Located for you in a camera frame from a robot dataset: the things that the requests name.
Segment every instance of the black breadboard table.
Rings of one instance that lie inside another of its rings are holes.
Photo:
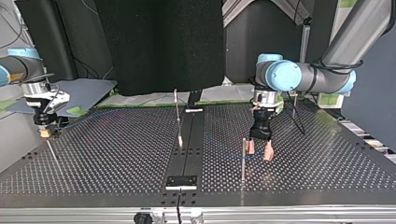
[[[169,207],[395,204],[396,166],[309,103],[273,119],[273,161],[242,156],[249,105],[96,109],[0,174],[0,207]],[[242,161],[245,180],[242,181]],[[165,190],[168,176],[196,176],[197,189]]]

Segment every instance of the robotic arm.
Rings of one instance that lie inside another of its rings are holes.
[[[48,76],[36,49],[9,49],[8,56],[0,58],[0,87],[21,85],[27,104],[35,110],[34,123],[45,138],[58,120],[56,112],[70,100],[69,94],[48,82]]]
[[[354,68],[384,32],[393,25],[394,0],[359,0],[328,50],[316,63],[294,63],[279,54],[262,54],[257,61],[254,125],[250,137],[271,140],[270,120],[276,114],[279,91],[343,94],[356,81]]]

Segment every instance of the black curtain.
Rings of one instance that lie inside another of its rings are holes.
[[[221,84],[221,0],[95,0],[123,95]]]

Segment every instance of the hole pattern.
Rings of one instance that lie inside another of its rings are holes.
[[[298,105],[306,135],[285,108],[272,120],[271,162],[263,160],[264,142],[255,140],[256,155],[246,156],[244,190],[293,193],[305,190],[374,191],[395,189],[396,181],[361,151],[356,142],[341,135],[342,127]],[[202,192],[238,192],[242,188],[242,138],[253,124],[249,105],[205,107]]]
[[[0,183],[2,194],[158,193],[177,138],[176,110],[95,110]]]

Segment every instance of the blue joint cap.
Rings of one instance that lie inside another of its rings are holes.
[[[265,73],[265,80],[275,91],[292,91],[300,85],[303,74],[297,63],[282,60],[272,63]]]
[[[8,56],[24,57],[24,58],[34,58],[40,60],[37,49],[34,48],[15,48],[8,49]]]
[[[283,60],[283,56],[281,54],[261,54],[259,55],[256,64],[280,60]]]
[[[0,87],[6,86],[9,84],[9,76],[10,73],[8,72],[8,70],[3,67],[2,65],[0,65]]]
[[[351,91],[353,89],[353,84],[355,84],[355,81],[356,81],[356,72],[355,70],[353,70],[352,72],[350,72],[349,80],[346,82],[344,87],[341,88],[341,90],[335,92],[334,94],[344,94]]]

